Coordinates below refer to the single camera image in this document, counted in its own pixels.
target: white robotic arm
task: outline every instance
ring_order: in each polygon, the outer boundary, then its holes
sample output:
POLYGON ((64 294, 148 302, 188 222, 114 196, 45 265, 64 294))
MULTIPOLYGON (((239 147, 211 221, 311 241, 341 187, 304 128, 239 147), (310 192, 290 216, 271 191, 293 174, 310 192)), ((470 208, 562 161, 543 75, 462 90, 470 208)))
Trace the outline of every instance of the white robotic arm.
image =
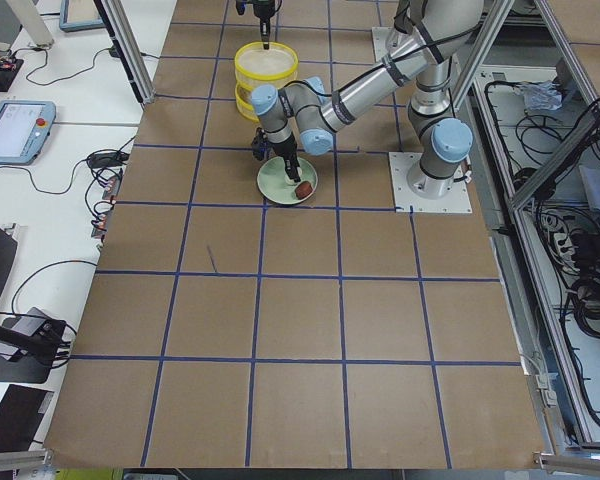
POLYGON ((446 183, 452 181, 473 139, 466 125, 449 118, 448 62, 475 30, 483 4, 483 0, 401 0, 389 52, 344 87, 326 94, 320 79, 313 77, 280 90, 273 85, 255 89, 251 103, 268 142, 285 160, 289 179, 300 181, 297 143, 289 118, 296 119, 305 151, 321 155, 333 148, 336 132, 416 79, 409 120, 425 153, 418 171, 410 172, 410 183, 414 191, 428 198, 446 192, 446 183))

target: black monitor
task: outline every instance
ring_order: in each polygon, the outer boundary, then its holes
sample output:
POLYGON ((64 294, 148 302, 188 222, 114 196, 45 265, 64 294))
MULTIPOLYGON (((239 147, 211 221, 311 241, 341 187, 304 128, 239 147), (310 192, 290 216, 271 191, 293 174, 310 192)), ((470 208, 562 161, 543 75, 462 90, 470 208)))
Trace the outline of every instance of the black monitor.
MULTIPOLYGON (((9 278, 16 248, 17 242, 0 228, 0 296, 9 278)), ((24 335, 9 328, 17 320, 17 316, 6 319, 4 326, 0 326, 0 343, 12 345, 21 352, 10 359, 0 356, 0 381, 43 383, 61 343, 65 322, 48 318, 43 322, 46 325, 41 325, 46 329, 44 332, 24 335)))

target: power adapter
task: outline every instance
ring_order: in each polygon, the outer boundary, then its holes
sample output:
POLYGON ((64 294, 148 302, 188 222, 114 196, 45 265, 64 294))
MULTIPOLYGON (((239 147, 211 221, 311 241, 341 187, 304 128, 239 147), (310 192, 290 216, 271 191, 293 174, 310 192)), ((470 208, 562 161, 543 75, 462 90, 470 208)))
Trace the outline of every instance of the power adapter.
POLYGON ((118 150, 92 153, 87 157, 91 169, 120 167, 129 160, 129 154, 118 150))

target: white table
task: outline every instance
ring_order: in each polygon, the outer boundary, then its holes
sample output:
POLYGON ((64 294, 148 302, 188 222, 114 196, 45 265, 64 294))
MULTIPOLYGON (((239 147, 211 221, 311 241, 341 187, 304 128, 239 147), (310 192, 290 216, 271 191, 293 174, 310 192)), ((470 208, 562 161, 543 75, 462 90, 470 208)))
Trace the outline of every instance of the white table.
MULTIPOLYGON (((30 171, 39 188, 63 190, 78 160, 96 149, 122 146, 135 131, 135 127, 54 125, 30 171)), ((22 227, 14 266, 0 300, 0 311, 10 309, 15 289, 38 268, 66 259, 98 261, 98 241, 90 236, 91 215, 84 202, 84 193, 91 180, 89 169, 83 163, 76 171, 71 190, 65 195, 54 196, 36 192, 25 172, 0 171, 0 224, 16 222, 22 227)), ((101 195, 102 188, 92 188, 90 203, 95 203, 101 195)), ((93 272, 94 267, 86 264, 65 264, 45 270, 19 295, 18 311, 37 307, 77 329, 93 272)), ((58 392, 65 370, 52 370, 46 383, 30 386, 58 392)), ((8 385, 0 383, 0 400, 8 385)), ((57 395, 54 395, 37 440, 46 436, 56 400, 57 395)))
MULTIPOLYGON (((142 52, 160 56, 173 15, 176 0, 123 0, 129 23, 142 52)), ((58 12, 60 0, 40 0, 41 13, 58 12)), ((59 28, 58 17, 45 17, 55 43, 48 51, 49 63, 32 75, 39 83, 69 76, 91 65, 93 55, 111 47, 106 29, 65 33, 59 28)), ((31 37, 22 31, 12 46, 15 51, 31 45, 31 37)), ((59 121, 89 125, 137 126, 142 108, 137 103, 122 62, 103 52, 93 70, 70 80, 49 86, 38 86, 26 80, 26 75, 44 63, 44 52, 21 51, 18 58, 24 65, 9 92, 0 93, 0 100, 46 100, 56 104, 59 121)), ((153 78, 158 61, 144 57, 153 78)))

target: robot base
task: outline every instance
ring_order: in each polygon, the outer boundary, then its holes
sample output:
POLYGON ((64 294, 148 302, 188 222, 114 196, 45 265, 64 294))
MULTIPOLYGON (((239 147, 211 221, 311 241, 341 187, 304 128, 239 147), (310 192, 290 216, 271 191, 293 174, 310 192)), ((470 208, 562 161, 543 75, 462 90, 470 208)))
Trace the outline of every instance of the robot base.
MULTIPOLYGON (((412 167, 420 160, 420 153, 389 153, 389 165, 391 168, 391 180, 393 183, 393 198, 396 211, 409 213, 411 210, 421 213, 472 213, 469 193, 465 182, 453 182, 451 180, 436 181, 428 179, 427 193, 435 199, 423 198, 416 194, 410 187, 407 176, 412 167)), ((454 178, 463 176, 462 169, 458 168, 454 178)))

